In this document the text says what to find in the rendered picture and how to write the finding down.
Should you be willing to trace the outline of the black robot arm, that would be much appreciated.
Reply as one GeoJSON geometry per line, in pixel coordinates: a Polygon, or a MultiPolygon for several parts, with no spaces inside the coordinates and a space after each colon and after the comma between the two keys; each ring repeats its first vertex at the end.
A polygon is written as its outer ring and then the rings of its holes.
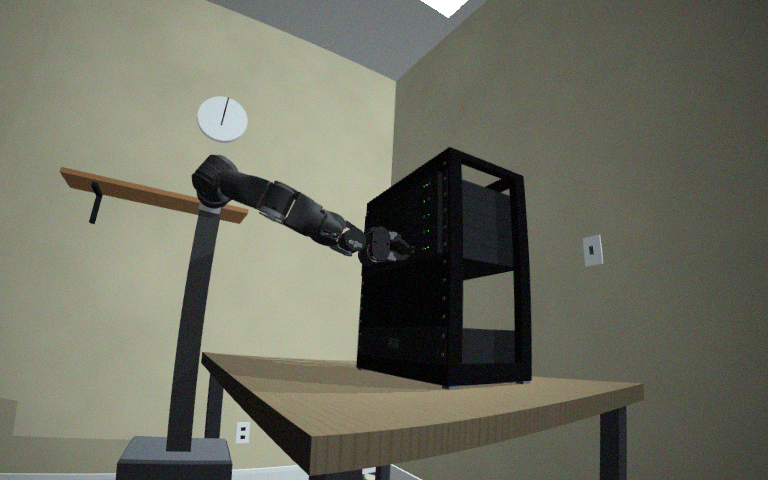
{"type": "Polygon", "coordinates": [[[222,155],[210,155],[192,174],[192,184],[200,201],[200,211],[219,215],[221,208],[232,199],[266,212],[259,214],[310,237],[321,245],[329,246],[344,256],[352,256],[366,244],[363,231],[345,221],[339,214],[323,210],[323,207],[310,197],[282,182],[273,183],[238,172],[237,167],[222,155]],[[294,199],[295,202],[286,217],[294,199]],[[342,234],[345,228],[349,230],[342,234]]]}

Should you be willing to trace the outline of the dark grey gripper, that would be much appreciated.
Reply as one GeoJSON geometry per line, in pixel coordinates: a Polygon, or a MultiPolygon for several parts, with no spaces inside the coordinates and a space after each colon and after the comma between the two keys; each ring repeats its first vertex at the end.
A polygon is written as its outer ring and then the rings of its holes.
{"type": "Polygon", "coordinates": [[[363,249],[359,250],[358,258],[365,266],[372,266],[381,262],[397,263],[415,253],[412,251],[415,247],[409,246],[396,231],[387,230],[384,227],[371,227],[364,234],[366,244],[363,249]],[[390,250],[390,243],[397,246],[401,250],[401,254],[390,250]]]}

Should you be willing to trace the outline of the black server rack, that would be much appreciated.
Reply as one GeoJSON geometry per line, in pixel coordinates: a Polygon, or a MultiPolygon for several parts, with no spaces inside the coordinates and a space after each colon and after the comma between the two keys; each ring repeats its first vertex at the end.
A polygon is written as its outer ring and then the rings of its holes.
{"type": "Polygon", "coordinates": [[[530,384],[522,175],[449,147],[367,203],[364,232],[371,227],[396,231],[415,253],[397,263],[362,264],[358,370],[448,390],[530,384]],[[485,187],[462,180],[462,164],[500,180],[485,187]],[[510,196],[500,193],[507,189],[510,196]],[[463,328],[463,281],[509,271],[515,331],[463,328]]]}

